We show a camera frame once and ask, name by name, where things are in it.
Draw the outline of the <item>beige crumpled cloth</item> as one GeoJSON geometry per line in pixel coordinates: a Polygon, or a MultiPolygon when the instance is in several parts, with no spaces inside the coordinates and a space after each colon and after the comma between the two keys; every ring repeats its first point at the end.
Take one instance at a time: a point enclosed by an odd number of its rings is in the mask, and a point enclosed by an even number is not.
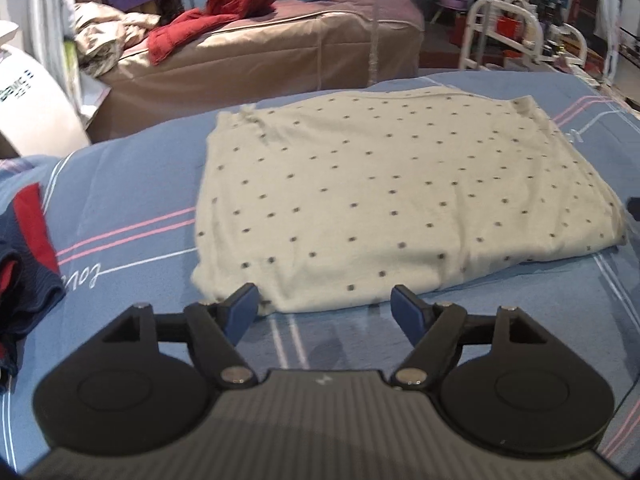
{"type": "Polygon", "coordinates": [[[80,69],[93,78],[103,76],[159,22],[157,14],[125,13],[96,2],[76,3],[72,27],[80,69]]]}

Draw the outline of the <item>cream polka dot garment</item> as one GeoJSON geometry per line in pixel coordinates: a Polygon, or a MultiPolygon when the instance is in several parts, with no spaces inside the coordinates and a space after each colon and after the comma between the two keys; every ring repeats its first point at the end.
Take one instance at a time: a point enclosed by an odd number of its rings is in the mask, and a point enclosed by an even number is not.
{"type": "Polygon", "coordinates": [[[384,301],[626,238],[624,208],[530,96],[336,92],[218,116],[192,280],[264,313],[384,301]]]}

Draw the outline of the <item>navy red folded clothes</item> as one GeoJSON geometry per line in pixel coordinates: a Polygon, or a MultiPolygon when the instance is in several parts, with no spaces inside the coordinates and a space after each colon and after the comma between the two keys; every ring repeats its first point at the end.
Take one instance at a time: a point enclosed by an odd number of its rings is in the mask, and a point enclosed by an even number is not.
{"type": "Polygon", "coordinates": [[[30,184],[1,214],[1,390],[20,369],[18,343],[64,297],[65,290],[40,204],[30,184]]]}

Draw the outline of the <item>white metal rack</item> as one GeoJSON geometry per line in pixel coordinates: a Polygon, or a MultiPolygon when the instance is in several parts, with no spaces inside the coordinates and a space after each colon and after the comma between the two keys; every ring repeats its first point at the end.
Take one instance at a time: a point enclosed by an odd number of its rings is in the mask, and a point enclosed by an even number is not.
{"type": "Polygon", "coordinates": [[[544,67],[583,70],[588,46],[573,25],[541,23],[532,6],[504,0],[477,0],[466,14],[459,70],[487,70],[487,40],[521,55],[523,62],[544,67]]]}

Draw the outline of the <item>red garment on bed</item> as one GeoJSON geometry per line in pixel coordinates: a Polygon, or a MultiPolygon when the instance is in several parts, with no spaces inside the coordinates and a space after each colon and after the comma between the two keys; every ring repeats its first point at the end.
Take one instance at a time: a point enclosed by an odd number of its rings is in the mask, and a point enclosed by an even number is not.
{"type": "Polygon", "coordinates": [[[148,36],[148,53],[157,66],[175,50],[212,32],[246,18],[259,18],[273,11],[276,0],[206,0],[204,9],[184,11],[169,24],[154,28],[148,36]]]}

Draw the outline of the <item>tan covered bed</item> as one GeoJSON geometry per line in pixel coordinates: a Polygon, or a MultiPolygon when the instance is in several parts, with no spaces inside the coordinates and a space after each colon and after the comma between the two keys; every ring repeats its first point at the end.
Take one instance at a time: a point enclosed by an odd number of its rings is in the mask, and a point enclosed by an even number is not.
{"type": "Polygon", "coordinates": [[[369,83],[419,69],[424,18],[411,0],[280,0],[273,13],[199,36],[160,65],[144,42],[101,78],[111,91],[88,128],[94,142],[171,119],[277,96],[369,83]]]}

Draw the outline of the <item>white rounded appliance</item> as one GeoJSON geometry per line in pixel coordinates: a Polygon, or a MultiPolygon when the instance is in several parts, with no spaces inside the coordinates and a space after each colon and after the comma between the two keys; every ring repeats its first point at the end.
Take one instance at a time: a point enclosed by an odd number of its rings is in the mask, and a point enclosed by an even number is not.
{"type": "Polygon", "coordinates": [[[10,45],[17,24],[1,22],[1,151],[62,157],[90,145],[72,103],[47,70],[10,45]]]}

